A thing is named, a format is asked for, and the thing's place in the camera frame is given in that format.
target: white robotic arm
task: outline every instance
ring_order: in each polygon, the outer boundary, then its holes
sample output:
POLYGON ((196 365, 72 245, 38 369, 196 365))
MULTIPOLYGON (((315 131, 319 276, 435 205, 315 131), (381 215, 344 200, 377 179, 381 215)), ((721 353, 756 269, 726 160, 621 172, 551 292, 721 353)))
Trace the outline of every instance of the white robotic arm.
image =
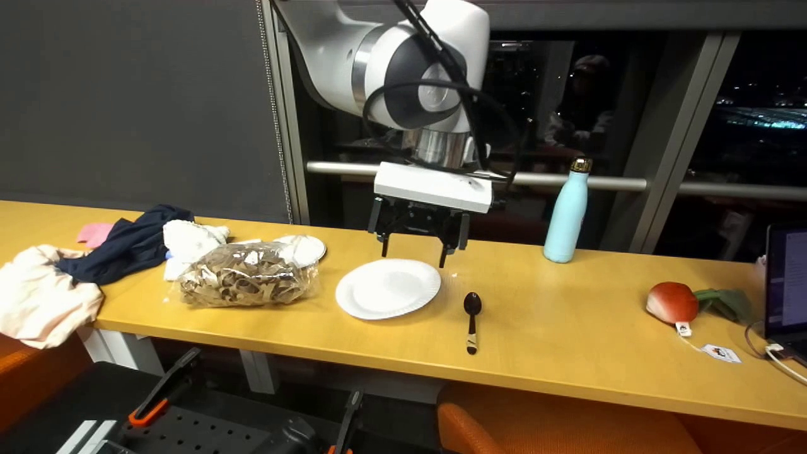
POLYGON ((353 117, 412 133, 417 162, 383 162, 374 191, 372 231, 437 234, 447 252, 464 249, 469 211, 493 205, 493 182, 457 175, 480 162, 469 89, 480 90, 490 18, 469 0, 428 0, 422 13, 393 0, 408 21, 348 18, 339 0, 272 0, 287 26, 315 98, 353 117))

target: bottle cap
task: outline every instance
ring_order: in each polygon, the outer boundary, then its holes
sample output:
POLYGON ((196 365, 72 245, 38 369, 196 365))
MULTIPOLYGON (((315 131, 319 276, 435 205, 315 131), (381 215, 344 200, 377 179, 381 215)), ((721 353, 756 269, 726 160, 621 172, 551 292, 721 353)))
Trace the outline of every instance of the bottle cap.
POLYGON ((576 160, 576 162, 572 162, 572 172, 589 175, 589 172, 590 172, 590 160, 576 160))

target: teal water bottle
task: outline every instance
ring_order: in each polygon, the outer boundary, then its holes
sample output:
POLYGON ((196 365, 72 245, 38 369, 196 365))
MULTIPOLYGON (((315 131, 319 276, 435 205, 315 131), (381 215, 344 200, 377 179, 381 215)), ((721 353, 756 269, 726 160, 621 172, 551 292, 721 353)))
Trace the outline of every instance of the teal water bottle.
POLYGON ((572 263, 582 218, 589 210, 589 160, 576 160, 570 179, 562 185, 553 220, 551 231, 546 239, 546 257, 553 263, 572 263))

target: laptop screen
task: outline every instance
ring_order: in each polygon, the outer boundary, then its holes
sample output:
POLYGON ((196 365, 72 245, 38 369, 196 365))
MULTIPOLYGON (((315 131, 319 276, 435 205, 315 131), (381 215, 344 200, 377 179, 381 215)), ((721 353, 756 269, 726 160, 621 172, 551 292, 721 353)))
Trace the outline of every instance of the laptop screen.
POLYGON ((766 247, 766 339, 807 335, 807 230, 771 228, 766 247))

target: laptop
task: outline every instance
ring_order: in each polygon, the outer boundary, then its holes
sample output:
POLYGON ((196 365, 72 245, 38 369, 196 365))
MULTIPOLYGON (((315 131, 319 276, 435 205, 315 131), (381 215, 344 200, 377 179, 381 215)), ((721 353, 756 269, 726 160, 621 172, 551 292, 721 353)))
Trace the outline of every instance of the laptop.
POLYGON ((807 360, 807 224, 766 231, 764 339, 807 360))

